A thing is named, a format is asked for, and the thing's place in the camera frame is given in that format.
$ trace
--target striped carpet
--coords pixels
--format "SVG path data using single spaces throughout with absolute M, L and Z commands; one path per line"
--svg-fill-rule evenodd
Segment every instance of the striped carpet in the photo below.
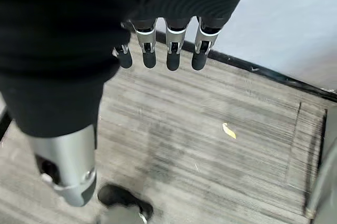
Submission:
M 149 70 L 135 38 L 130 48 L 133 66 L 105 87 L 98 187 L 142 194 L 151 223 L 309 223 L 303 206 L 331 102 L 212 60 L 196 72 L 185 51 L 170 72 L 163 44 Z M 72 208 L 53 194 L 12 123 L 0 146 L 1 223 L 93 223 L 102 210 L 96 197 Z

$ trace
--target black rubber fingertip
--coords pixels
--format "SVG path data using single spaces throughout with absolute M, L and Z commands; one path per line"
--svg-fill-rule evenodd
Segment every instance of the black rubber fingertip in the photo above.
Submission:
M 180 54 L 172 52 L 172 54 L 167 53 L 166 66 L 169 70 L 175 71 L 179 68 L 180 64 Z
M 143 62 L 147 68 L 152 69 L 156 65 L 156 53 L 143 53 Z
M 123 52 L 117 53 L 117 58 L 119 59 L 122 68 L 128 69 L 132 66 L 132 57 L 130 51 L 128 51 L 126 54 Z
M 200 54 L 193 53 L 192 68 L 194 70 L 202 70 L 205 67 L 207 55 L 201 52 Z

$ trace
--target silver metal tube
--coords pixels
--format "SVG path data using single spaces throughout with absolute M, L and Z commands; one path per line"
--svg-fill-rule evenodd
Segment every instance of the silver metal tube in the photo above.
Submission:
M 96 185 L 94 127 L 53 138 L 28 136 L 28 140 L 42 180 L 70 205 L 85 205 Z
M 208 42 L 208 47 L 207 47 L 207 50 L 205 51 L 205 55 L 208 55 L 212 46 L 214 45 L 215 41 L 216 41 L 216 38 L 217 36 L 219 35 L 220 31 L 219 30 L 218 32 L 214 33 L 214 34 L 208 34 L 208 33 L 205 33 L 204 31 L 202 31 L 201 29 L 201 22 L 202 22 L 202 18 L 200 17 L 199 18 L 199 27 L 198 27 L 198 30 L 197 30 L 197 33 L 196 33 L 196 37 L 195 37 L 195 51 L 197 54 L 200 53 L 200 48 L 201 48 L 201 44 L 203 41 L 205 42 Z

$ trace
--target black sleeve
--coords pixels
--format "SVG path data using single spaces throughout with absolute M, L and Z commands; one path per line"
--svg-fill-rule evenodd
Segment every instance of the black sleeve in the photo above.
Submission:
M 19 128 L 55 137 L 97 120 L 120 22 L 150 0 L 0 0 L 0 91 Z

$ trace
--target black baseboard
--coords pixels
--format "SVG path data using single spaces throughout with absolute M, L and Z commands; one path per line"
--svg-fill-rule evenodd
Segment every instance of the black baseboard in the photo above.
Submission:
M 156 40 L 157 42 L 160 43 L 164 43 L 166 44 L 166 35 L 163 32 L 156 32 Z M 183 50 L 186 50 L 188 52 L 193 53 L 194 52 L 194 44 L 192 42 L 189 41 L 184 41 L 184 45 L 183 45 Z M 289 76 L 280 74 L 276 71 L 267 69 L 265 67 L 256 65 L 254 63 L 251 62 L 247 62 L 238 58 L 235 58 L 233 56 L 227 55 L 227 54 L 223 54 L 214 50 L 211 50 L 208 58 L 216 60 L 218 62 L 222 62 L 222 63 L 226 63 L 228 65 L 231 66 L 235 66 L 238 67 L 240 69 L 243 70 L 247 70 L 249 72 L 252 72 L 254 74 L 258 74 L 261 76 L 264 76 L 272 81 L 278 82 L 278 83 L 282 83 L 284 85 L 287 85 L 289 87 L 293 87 L 295 89 L 304 91 L 306 93 L 310 93 L 312 95 L 315 96 L 319 96 L 323 99 L 327 99 L 333 102 L 337 102 L 337 94 L 333 93 L 333 92 L 328 92 L 325 90 L 322 90 L 320 88 L 314 87 L 312 85 L 309 85 L 307 83 L 303 83 L 299 80 L 296 80 L 294 78 L 291 78 Z

